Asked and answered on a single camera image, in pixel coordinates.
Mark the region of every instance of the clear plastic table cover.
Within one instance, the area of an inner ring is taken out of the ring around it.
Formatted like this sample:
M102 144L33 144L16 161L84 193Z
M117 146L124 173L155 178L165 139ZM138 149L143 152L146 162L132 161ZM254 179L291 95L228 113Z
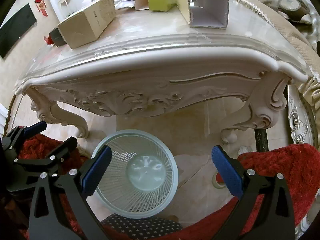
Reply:
M159 45L252 48L311 74L303 57L272 25L249 8L230 0L228 27L225 30L192 28L177 7L169 12L118 10L116 18L97 41L77 49L70 49L68 45L56 47L44 44L18 78L14 90L30 78L76 67L83 61L94 61L121 50Z

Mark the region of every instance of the chinese knot decoration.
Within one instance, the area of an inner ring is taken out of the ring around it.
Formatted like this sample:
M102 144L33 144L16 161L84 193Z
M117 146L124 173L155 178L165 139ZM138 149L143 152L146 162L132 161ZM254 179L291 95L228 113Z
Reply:
M45 11L45 8L47 7L44 3L44 0L35 0L35 3L37 5L38 11L42 11L43 16L47 17L47 12Z

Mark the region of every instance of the black fabric with white stars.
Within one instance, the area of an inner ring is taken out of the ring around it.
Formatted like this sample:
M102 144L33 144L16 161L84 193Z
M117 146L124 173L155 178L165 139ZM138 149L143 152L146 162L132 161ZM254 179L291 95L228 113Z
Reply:
M112 214L101 223L109 225L114 230L126 234L134 240L152 239L182 229L182 225L172 220L156 217L131 219L117 214Z

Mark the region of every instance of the television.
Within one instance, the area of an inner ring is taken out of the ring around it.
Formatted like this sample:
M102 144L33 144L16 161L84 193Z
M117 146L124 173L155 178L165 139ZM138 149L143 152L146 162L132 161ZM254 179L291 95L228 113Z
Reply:
M7 55L17 40L37 22L30 5L27 4L17 11L0 28L0 55L2 58Z

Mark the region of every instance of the table leg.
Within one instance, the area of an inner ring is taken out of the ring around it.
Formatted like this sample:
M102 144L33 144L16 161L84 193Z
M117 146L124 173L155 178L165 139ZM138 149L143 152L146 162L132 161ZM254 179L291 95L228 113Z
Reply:
M254 88L245 105L221 121L219 127L223 143L237 140L234 130L265 129L274 126L278 121L279 112L287 103L283 91L290 77L281 72L262 74L262 80Z
M50 101L35 88L28 88L26 93L32 100L31 109L37 112L38 119L47 123L61 123L61 125L74 125L78 128L76 136L87 138L88 125L81 116L60 108L56 101Z

